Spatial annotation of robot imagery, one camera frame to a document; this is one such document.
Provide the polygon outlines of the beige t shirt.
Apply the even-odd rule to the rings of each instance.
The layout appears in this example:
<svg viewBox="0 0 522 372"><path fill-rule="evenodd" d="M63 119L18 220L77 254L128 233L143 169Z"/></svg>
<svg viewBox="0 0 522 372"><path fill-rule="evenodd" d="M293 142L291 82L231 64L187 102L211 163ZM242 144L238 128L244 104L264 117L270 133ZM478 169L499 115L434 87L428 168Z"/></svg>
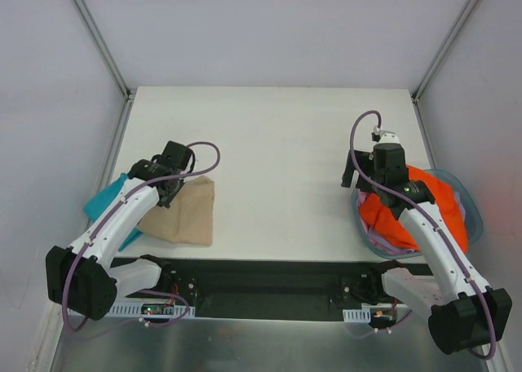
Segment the beige t shirt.
<svg viewBox="0 0 522 372"><path fill-rule="evenodd" d="M171 244L211 246L214 203L215 182L199 176L184 184L169 208L154 206L137 229Z"/></svg>

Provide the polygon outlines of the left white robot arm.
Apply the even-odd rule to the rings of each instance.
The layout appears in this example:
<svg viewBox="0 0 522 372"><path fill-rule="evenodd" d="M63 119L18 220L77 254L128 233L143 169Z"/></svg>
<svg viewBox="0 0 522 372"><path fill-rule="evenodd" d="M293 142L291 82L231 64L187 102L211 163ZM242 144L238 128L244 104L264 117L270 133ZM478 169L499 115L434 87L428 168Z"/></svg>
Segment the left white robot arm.
<svg viewBox="0 0 522 372"><path fill-rule="evenodd" d="M69 246L54 246L46 255L49 299L65 312L98 321L121 297L142 290L156 298L176 292L166 260L142 255L118 267L113 260L150 210L169 208L184 185L182 174L192 170L193 163L188 146L170 141L161 153L136 162L94 198L94 223Z"/></svg>

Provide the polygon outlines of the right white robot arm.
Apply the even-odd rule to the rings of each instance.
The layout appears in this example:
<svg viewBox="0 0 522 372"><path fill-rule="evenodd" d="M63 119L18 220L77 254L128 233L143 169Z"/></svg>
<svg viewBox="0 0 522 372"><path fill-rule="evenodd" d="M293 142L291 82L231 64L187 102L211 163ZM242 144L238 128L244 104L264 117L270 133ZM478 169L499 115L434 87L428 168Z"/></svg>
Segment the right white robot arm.
<svg viewBox="0 0 522 372"><path fill-rule="evenodd" d="M427 322L436 346L445 354L496 352L512 308L505 289L494 289L473 267L446 225L436 198L421 180L411 179L397 135L375 127L371 151L350 150L342 185L371 193L416 241L436 281L417 279L395 260L378 263L368 274L367 292L376 302L394 298Z"/></svg>

